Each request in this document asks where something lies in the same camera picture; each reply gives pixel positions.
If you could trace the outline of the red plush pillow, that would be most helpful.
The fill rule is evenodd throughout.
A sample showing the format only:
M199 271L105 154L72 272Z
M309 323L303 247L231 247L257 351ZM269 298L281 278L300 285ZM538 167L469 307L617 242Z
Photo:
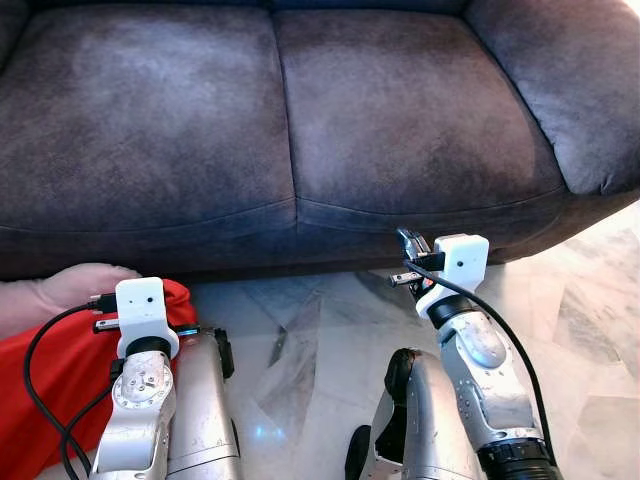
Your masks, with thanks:
M37 282L0 283L0 480L35 480L59 463L60 435L29 398L24 357L42 325L114 284L93 285L64 298L40 292ZM32 361L37 393L58 420L68 422L108 388L110 362L119 334L95 334L100 315L77 312L42 337Z

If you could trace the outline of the pink cat face pillow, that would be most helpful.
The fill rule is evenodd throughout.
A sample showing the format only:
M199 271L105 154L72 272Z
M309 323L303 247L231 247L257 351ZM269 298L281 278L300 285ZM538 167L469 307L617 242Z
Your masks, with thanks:
M119 282L136 278L136 270L86 262L49 278L0 282L0 340L44 324L95 294L113 293Z

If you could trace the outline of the dark grey suede sofa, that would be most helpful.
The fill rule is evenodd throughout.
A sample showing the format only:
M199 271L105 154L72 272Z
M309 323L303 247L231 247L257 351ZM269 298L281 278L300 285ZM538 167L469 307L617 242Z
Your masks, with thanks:
M0 280L539 253L639 197L636 0L0 0Z

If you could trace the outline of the silver robot right leg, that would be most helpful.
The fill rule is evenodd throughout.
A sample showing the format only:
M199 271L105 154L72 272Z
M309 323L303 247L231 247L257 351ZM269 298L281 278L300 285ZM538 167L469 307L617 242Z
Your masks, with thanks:
M483 480L442 361L394 352L370 426L367 480Z

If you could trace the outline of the black robot right foot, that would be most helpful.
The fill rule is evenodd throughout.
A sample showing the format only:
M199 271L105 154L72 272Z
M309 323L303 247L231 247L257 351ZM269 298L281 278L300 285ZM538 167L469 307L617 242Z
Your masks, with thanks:
M370 433L370 425L361 425L349 438L344 461L344 480L364 480L364 467L369 457Z

